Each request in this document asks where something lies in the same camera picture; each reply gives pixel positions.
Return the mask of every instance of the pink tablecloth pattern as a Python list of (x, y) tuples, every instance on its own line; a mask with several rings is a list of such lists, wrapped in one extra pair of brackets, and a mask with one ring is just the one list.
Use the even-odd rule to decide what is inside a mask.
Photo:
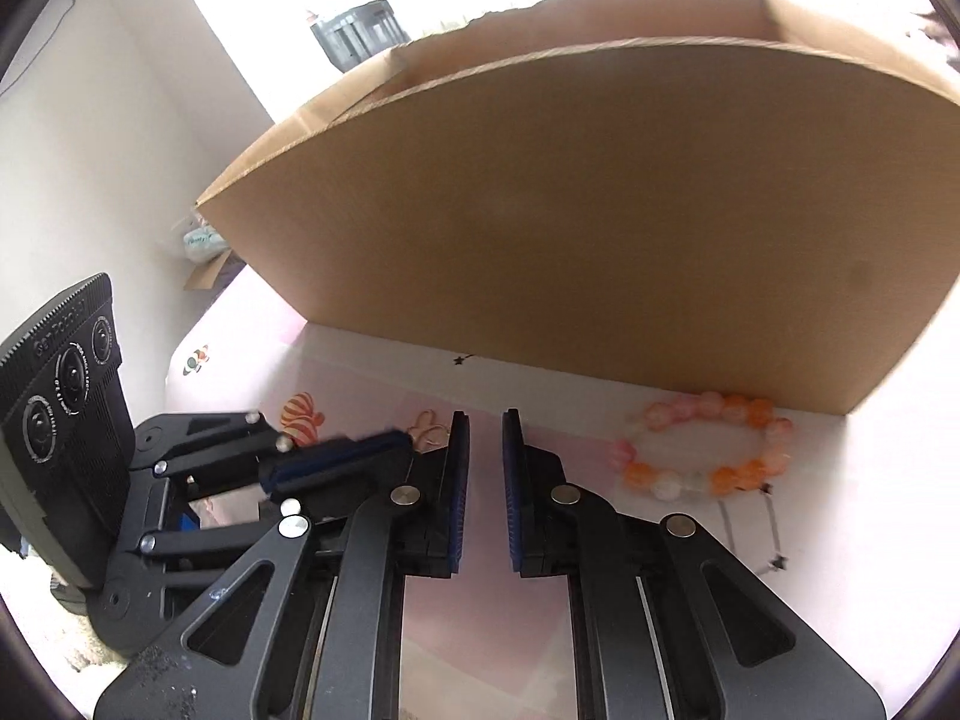
[[(528, 442), (559, 454), (568, 479), (621, 511), (658, 520), (682, 509), (722, 541), (733, 538), (738, 557), (768, 572), (764, 580), (875, 685), (891, 714), (923, 681), (960, 622), (960, 608), (949, 605), (952, 594), (940, 586), (941, 572), (925, 567), (929, 581), (893, 576), (899, 572), (884, 546), (899, 549), (903, 565), (923, 560), (929, 545), (919, 547), (917, 560), (904, 555), (909, 540), (901, 526), (916, 508), (897, 513), (888, 505), (896, 486), (870, 474), (862, 461), (869, 450), (851, 449), (856, 440), (862, 445), (864, 434), (851, 432), (848, 420), (790, 415), (798, 427), (797, 461), (776, 482), (773, 497), (787, 557), (779, 571), (769, 565), (774, 536), (761, 493), (733, 496), (725, 528), (712, 499), (661, 503), (626, 490), (608, 469), (610, 441), (623, 416), (659, 399), (659, 391), (309, 325), (246, 269), (171, 360), (168, 410), (258, 408), (280, 426), (284, 404), (297, 394), (309, 395), (320, 439), (387, 427), (424, 433), (434, 421), (448, 427), (453, 410), (469, 414), (461, 572), (450, 581), (411, 579), (407, 586), (401, 703), (421, 720), (576, 717), (565, 580), (521, 580), (510, 569), (500, 459), (500, 414), (510, 407), (520, 408)], [(301, 397), (296, 408), (306, 403)], [(882, 423), (872, 420), (871, 430)], [(709, 469), (750, 451), (745, 442), (752, 439), (744, 433), (725, 426), (670, 431), (675, 435), (659, 437), (652, 450), (662, 464)], [(424, 440), (442, 435), (434, 429)], [(255, 518), (257, 498), (258, 490), (219, 496), (205, 524)], [(947, 546), (958, 532), (944, 523), (947, 530), (936, 538)], [(892, 608), (897, 600), (901, 607)], [(947, 604), (939, 613), (914, 608), (938, 601)], [(919, 635), (913, 626), (923, 621), (936, 630)]]

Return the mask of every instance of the white tabletop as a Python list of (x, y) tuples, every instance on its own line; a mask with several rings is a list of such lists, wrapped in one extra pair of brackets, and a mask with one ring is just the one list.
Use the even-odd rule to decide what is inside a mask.
[[(446, 426), (454, 409), (469, 414), (461, 573), (408, 584), (401, 704), (421, 720), (576, 717), (565, 581), (521, 580), (510, 570), (499, 435), (507, 408), (520, 409), (528, 443), (557, 452), (570, 481), (621, 512), (659, 520), (685, 511), (720, 541), (733, 535), (736, 555), (874, 686), (892, 716), (960, 628), (957, 341), (953, 293), (848, 418), (779, 412), (796, 425), (794, 461), (772, 497), (786, 570), (769, 568), (775, 548), (761, 493), (725, 499), (728, 533), (714, 499), (656, 501), (624, 488), (607, 466), (625, 415), (670, 394), (310, 325), (250, 269), (174, 354), (167, 409), (260, 408), (280, 426), (283, 404), (308, 392), (323, 414), (321, 439), (406, 429), (426, 410)], [(656, 464), (681, 470), (748, 457), (758, 441), (713, 423), (645, 440)], [(228, 493), (206, 520), (255, 518), (256, 499), (253, 490)]]

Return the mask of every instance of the silver screw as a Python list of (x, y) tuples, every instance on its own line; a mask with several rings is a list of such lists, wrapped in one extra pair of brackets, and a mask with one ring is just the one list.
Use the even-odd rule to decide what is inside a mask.
[(687, 538), (697, 532), (697, 523), (686, 514), (671, 514), (666, 518), (666, 530), (671, 536)]
[(390, 493), (390, 500), (397, 506), (413, 506), (419, 501), (419, 490), (414, 485), (400, 485)]
[(550, 490), (550, 497), (559, 504), (570, 506), (580, 499), (580, 491), (573, 485), (557, 485)]
[(291, 517), (293, 514), (299, 514), (301, 512), (301, 505), (296, 498), (287, 498), (283, 503), (280, 504), (280, 513), (284, 517)]
[(285, 517), (280, 520), (280, 536), (285, 538), (299, 538), (310, 527), (310, 523), (306, 521), (306, 517), (301, 517), (299, 514), (293, 514), (291, 517)]

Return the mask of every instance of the small cardboard box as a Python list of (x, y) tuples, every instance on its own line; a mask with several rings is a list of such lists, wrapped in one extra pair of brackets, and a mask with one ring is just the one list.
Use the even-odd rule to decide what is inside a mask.
[(957, 100), (786, 0), (550, 0), (373, 57), (199, 205), (312, 322), (848, 413), (960, 271)]

